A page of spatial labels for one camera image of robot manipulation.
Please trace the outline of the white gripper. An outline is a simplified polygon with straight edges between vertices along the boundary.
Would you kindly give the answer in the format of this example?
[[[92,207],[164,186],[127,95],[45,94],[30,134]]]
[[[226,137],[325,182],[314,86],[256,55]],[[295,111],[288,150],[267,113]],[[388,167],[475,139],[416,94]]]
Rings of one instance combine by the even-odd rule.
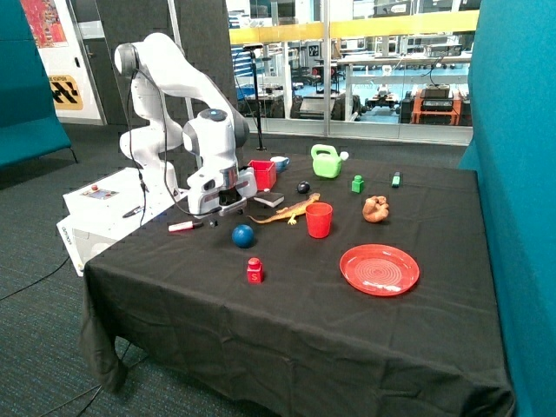
[[[187,184],[189,213],[195,217],[210,214],[225,216],[234,211],[244,215],[248,199],[257,193],[257,184],[253,168],[238,169],[236,166],[226,169],[202,167],[191,175]],[[218,226],[215,217],[209,217],[211,228]]]

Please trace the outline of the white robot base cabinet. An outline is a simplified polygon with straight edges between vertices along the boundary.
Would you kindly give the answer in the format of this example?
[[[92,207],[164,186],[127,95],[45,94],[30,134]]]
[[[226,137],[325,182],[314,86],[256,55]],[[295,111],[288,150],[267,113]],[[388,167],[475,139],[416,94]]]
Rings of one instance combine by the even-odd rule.
[[[97,179],[63,196],[69,215],[56,226],[76,273],[83,275],[87,261],[119,242],[142,225],[170,208],[186,195],[179,189],[171,197],[164,184],[124,168]],[[143,213],[122,216],[143,206]]]

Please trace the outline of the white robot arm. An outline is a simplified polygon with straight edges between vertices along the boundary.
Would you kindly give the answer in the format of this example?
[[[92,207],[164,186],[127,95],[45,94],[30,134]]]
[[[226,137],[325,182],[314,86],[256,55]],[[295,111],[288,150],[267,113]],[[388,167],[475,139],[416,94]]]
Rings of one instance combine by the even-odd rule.
[[[131,81],[133,110],[147,121],[122,134],[120,147],[140,165],[148,191],[169,203],[186,197],[189,214],[197,218],[243,210],[257,192],[253,169],[242,165],[237,155],[248,139],[249,126],[212,79],[162,33],[119,45],[115,64]],[[195,99],[207,107],[180,125],[167,110],[167,96]],[[201,160],[188,177],[186,190],[180,190],[175,168],[165,156],[177,147]]]

